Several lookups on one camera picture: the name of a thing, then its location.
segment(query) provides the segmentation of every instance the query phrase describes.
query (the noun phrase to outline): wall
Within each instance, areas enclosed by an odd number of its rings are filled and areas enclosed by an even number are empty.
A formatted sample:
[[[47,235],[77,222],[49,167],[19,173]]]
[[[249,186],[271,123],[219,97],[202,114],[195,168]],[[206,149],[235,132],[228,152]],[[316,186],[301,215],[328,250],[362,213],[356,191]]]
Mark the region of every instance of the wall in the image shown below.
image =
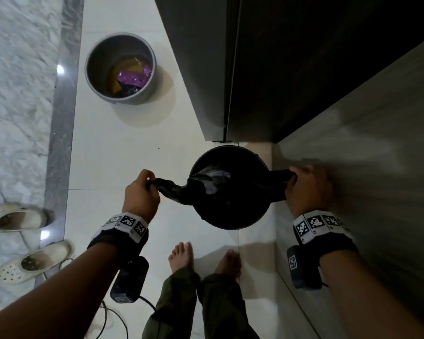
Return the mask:
[[[273,147],[273,168],[320,163],[333,211],[384,283],[424,320],[424,42]],[[293,289],[292,216],[277,217],[277,269],[319,336],[343,338],[328,290]]]

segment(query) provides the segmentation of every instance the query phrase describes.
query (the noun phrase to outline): olive green pants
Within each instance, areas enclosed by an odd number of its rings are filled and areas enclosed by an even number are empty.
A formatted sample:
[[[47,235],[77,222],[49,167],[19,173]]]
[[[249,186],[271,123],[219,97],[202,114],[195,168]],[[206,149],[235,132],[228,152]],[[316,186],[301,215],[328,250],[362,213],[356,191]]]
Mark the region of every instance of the olive green pants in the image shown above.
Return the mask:
[[[142,339],[190,338],[197,292],[206,339],[259,339],[248,324],[239,284],[231,276],[216,273],[200,282],[189,268],[179,269],[163,283],[157,310],[146,323]]]

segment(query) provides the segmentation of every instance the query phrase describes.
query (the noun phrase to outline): black garbage bag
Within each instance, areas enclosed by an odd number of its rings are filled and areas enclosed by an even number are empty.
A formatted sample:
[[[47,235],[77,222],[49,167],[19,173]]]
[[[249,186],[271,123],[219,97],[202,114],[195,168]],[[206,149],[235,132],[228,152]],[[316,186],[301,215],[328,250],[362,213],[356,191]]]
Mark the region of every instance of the black garbage bag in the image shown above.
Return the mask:
[[[244,224],[246,217],[252,218],[248,216],[251,213],[262,211],[262,216],[268,204],[285,200],[284,191],[292,176],[289,170],[251,175],[246,171],[229,171],[221,165],[211,165],[189,177],[183,187],[162,178],[149,183],[167,198],[194,206],[210,224],[234,229],[246,226],[224,226],[223,223]]]

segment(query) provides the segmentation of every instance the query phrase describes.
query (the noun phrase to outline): purple plastic bag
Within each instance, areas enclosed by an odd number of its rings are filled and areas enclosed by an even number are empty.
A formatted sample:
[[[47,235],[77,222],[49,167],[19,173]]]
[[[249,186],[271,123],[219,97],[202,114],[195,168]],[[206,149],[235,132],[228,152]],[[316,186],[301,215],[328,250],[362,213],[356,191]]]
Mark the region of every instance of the purple plastic bag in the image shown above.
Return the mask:
[[[143,72],[129,70],[120,71],[117,79],[120,84],[134,85],[141,89],[148,83],[151,73],[151,68],[145,65],[143,66]]]

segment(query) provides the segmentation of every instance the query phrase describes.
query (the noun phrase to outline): white tile floor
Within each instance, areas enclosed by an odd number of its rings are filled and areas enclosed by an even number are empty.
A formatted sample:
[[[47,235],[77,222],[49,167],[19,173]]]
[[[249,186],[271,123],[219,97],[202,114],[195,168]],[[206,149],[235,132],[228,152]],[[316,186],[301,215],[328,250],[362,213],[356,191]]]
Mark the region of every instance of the white tile floor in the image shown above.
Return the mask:
[[[138,34],[155,52],[161,83],[146,104],[111,105],[98,98],[86,83],[83,66],[87,53],[99,39],[114,32]],[[215,145],[204,141],[154,0],[85,0],[65,230],[66,239],[75,245],[76,256],[86,249],[97,228],[110,215],[120,212],[124,188],[141,169],[184,184],[195,160]],[[271,166],[270,145],[244,146]],[[292,304],[295,314],[294,320],[284,319],[283,323],[308,328],[286,291],[276,295],[279,277],[273,262],[273,208],[260,222],[239,233],[215,228],[201,220],[192,207],[162,197],[142,252],[150,264],[142,295],[157,302],[162,283],[170,275],[167,257],[180,241],[192,242],[195,268],[205,276],[212,272],[224,251],[238,248],[239,235],[244,260],[242,292],[255,331],[262,338],[279,337],[279,295]],[[105,302],[123,315],[129,337],[140,338],[152,309],[141,301],[119,305],[109,296]],[[198,303],[193,338],[204,337],[201,311]],[[99,310],[87,338],[95,338],[102,324],[103,312]],[[113,315],[102,334],[102,339],[107,338],[125,338],[122,324]]]

